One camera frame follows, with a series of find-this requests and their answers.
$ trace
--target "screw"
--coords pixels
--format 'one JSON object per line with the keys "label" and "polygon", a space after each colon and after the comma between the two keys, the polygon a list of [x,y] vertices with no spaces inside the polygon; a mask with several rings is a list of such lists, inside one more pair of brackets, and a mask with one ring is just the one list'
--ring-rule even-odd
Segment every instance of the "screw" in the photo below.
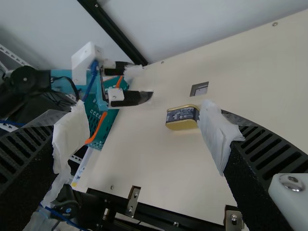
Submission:
{"label": "screw", "polygon": [[295,178],[295,177],[288,176],[288,180],[289,180],[289,181],[292,181],[292,182],[294,182],[294,183],[298,183],[298,179]]}
{"label": "screw", "polygon": [[237,220],[237,216],[235,214],[231,215],[231,221],[236,221]]}

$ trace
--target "white cloth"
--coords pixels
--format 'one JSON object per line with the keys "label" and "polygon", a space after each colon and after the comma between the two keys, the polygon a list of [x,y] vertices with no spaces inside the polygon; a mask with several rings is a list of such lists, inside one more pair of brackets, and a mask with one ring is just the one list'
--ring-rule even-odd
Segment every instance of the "white cloth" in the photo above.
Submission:
{"label": "white cloth", "polygon": [[41,202],[44,207],[55,200],[63,185],[69,182],[71,168],[67,161],[72,154],[85,144],[89,136],[90,129],[85,106],[79,100],[72,107],[70,113],[64,115],[54,124],[52,137],[53,172],[59,175]]}
{"label": "white cloth", "polygon": [[239,126],[230,123],[221,114],[221,109],[210,100],[203,101],[197,123],[216,167],[223,176],[231,152],[231,142],[244,141],[245,138]]}

